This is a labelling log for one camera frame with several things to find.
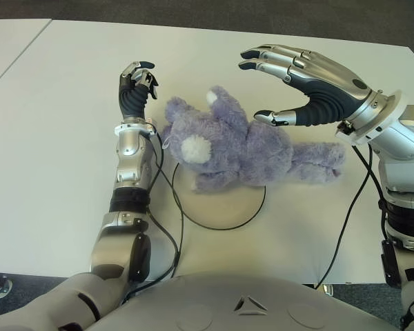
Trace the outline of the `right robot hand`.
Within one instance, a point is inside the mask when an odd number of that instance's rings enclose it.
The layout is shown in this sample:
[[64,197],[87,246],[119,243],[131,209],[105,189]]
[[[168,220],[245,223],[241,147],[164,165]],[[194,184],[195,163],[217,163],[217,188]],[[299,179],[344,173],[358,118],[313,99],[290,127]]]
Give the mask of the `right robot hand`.
[[242,70],[258,70],[308,97],[298,108],[259,110],[254,119],[270,126],[318,126],[349,118],[372,89],[353,71],[324,55],[290,46],[264,44],[243,51]]

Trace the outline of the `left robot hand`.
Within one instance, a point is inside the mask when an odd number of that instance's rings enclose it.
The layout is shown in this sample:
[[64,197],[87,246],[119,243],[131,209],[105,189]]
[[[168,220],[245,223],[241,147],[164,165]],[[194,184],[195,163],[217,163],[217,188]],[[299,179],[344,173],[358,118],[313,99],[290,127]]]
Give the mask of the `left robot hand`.
[[159,85],[151,69],[155,64],[147,61],[134,61],[119,76],[119,107],[123,118],[145,119],[148,96],[157,99]]

